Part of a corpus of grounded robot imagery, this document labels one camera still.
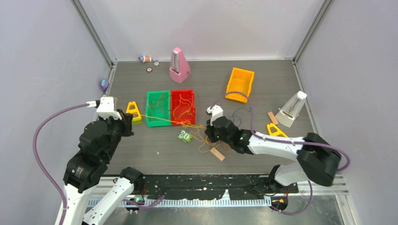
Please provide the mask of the red plastic bin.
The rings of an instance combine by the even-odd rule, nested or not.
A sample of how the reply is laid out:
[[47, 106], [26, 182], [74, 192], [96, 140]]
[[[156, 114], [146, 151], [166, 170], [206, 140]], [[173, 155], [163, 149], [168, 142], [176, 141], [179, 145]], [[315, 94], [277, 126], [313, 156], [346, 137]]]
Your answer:
[[195, 95], [193, 89], [171, 90], [170, 94], [172, 126], [180, 126], [182, 122], [196, 124]]

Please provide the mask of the purple round toy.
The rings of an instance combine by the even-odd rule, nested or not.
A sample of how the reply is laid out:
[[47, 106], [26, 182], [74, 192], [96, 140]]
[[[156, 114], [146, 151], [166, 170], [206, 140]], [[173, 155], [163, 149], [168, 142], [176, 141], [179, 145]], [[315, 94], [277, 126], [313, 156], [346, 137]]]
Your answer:
[[108, 79], [102, 79], [99, 87], [102, 91], [106, 90], [109, 87], [109, 80]]

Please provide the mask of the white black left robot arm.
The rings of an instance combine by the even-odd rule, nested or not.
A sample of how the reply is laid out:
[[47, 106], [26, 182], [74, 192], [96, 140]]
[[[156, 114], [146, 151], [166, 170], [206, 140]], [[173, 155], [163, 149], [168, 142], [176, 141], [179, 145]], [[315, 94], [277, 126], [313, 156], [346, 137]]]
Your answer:
[[123, 199], [144, 189], [143, 173], [126, 167], [111, 190], [90, 211], [85, 211], [121, 138], [134, 134], [133, 115], [121, 110], [118, 113], [121, 119], [98, 118], [87, 124], [80, 135], [79, 151], [67, 163], [63, 178], [66, 203], [61, 205], [57, 217], [61, 225], [102, 225]]

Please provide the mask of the wooden block near metronome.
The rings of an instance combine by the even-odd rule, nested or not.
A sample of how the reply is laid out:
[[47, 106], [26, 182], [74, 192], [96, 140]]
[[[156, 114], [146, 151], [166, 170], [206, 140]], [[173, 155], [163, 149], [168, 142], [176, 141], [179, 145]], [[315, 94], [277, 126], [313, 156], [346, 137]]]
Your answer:
[[272, 122], [274, 125], [278, 125], [278, 124], [279, 124], [278, 121], [277, 121], [277, 119], [276, 119], [276, 117], [275, 117], [275, 115], [274, 115], [272, 112], [268, 112], [268, 116], [269, 116], [271, 122]]

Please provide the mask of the pink metronome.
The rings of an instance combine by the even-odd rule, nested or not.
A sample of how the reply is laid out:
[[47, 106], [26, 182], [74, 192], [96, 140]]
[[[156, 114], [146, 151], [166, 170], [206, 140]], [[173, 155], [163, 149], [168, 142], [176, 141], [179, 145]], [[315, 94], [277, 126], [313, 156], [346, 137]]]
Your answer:
[[182, 83], [190, 75], [191, 69], [183, 51], [178, 47], [174, 48], [170, 58], [169, 77], [177, 83]]

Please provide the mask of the green owl toy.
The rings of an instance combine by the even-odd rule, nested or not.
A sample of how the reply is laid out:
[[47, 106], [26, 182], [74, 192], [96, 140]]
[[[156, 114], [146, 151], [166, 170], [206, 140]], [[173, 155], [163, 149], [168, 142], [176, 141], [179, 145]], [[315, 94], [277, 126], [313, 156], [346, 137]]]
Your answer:
[[189, 143], [192, 140], [192, 135], [190, 132], [187, 132], [187, 131], [181, 129], [177, 135], [177, 138], [182, 140], [185, 143]]

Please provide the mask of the white metronome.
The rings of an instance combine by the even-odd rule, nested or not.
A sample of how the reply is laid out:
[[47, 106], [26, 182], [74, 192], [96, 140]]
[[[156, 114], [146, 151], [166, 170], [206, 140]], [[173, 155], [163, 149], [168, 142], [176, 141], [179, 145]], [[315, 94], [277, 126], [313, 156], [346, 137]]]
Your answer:
[[303, 108], [306, 98], [307, 94], [302, 91], [293, 95], [276, 114], [278, 123], [290, 128]]

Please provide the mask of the small clown figurine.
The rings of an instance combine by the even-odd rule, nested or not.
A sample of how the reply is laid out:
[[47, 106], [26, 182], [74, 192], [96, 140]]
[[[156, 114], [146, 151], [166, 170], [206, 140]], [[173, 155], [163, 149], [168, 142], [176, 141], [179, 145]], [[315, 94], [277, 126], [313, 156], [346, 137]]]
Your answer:
[[146, 55], [139, 56], [138, 60], [142, 63], [152, 62], [152, 58]]

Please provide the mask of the green plastic bin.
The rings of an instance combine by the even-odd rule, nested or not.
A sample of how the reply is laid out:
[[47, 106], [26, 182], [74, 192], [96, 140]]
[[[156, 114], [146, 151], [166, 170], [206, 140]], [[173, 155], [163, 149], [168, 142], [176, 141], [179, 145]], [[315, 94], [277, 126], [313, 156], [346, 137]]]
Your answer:
[[170, 90], [149, 91], [146, 97], [145, 119], [147, 126], [171, 126]]

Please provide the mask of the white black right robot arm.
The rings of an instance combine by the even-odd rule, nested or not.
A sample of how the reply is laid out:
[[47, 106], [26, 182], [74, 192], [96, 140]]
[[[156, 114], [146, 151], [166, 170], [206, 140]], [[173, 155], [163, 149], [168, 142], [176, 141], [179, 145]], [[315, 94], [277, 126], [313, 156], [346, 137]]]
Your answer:
[[292, 183], [311, 181], [330, 187], [338, 171], [342, 155], [318, 134], [288, 138], [270, 136], [249, 129], [239, 129], [231, 120], [221, 116], [207, 120], [205, 134], [210, 142], [222, 142], [239, 154], [271, 155], [290, 159], [288, 165], [275, 165], [267, 185], [281, 192]]

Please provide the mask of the orange plastic bin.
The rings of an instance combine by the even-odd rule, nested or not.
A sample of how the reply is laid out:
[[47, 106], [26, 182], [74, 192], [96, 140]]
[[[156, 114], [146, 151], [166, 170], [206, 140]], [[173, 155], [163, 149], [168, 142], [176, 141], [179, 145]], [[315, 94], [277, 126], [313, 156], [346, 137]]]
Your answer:
[[254, 75], [253, 71], [234, 67], [226, 88], [226, 93], [233, 93], [226, 95], [225, 98], [240, 103], [247, 103], [248, 99], [241, 94], [235, 93], [235, 91], [242, 92], [247, 97], [250, 96]]

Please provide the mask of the yellow triangle stand right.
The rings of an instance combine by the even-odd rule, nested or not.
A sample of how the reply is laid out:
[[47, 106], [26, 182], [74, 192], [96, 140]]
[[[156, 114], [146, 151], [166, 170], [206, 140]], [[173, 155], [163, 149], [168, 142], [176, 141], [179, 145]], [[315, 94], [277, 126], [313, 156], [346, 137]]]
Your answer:
[[274, 123], [267, 124], [267, 131], [270, 136], [288, 137], [277, 125]]

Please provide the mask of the yellow triangle stand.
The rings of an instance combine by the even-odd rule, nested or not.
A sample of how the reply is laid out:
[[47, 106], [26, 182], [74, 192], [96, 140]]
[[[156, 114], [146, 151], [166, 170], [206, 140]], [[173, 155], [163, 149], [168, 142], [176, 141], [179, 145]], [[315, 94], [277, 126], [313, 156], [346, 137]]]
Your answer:
[[270, 136], [288, 137], [277, 125], [274, 123], [267, 124], [267, 131]]
[[137, 103], [135, 101], [130, 101], [126, 108], [126, 113], [131, 114], [132, 117], [132, 124], [139, 124], [142, 123], [142, 115], [139, 111]]

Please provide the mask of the yellow triangle stand left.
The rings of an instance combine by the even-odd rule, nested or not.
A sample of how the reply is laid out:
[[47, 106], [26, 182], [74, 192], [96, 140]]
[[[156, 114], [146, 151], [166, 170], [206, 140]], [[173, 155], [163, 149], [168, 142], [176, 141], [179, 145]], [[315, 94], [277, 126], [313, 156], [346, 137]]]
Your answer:
[[132, 117], [132, 124], [139, 124], [142, 123], [142, 115], [139, 111], [137, 103], [135, 101], [130, 101], [126, 108], [126, 113], [131, 114]]

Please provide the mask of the wooden block near front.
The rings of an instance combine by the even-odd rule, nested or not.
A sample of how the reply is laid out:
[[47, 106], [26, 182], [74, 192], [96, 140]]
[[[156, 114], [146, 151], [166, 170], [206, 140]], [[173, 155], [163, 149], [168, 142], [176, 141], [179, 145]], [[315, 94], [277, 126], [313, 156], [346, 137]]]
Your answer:
[[217, 157], [220, 161], [223, 161], [223, 160], [225, 159], [225, 156], [224, 156], [219, 150], [217, 150], [216, 148], [212, 148], [212, 149], [210, 150], [210, 152], [211, 152], [215, 157]]

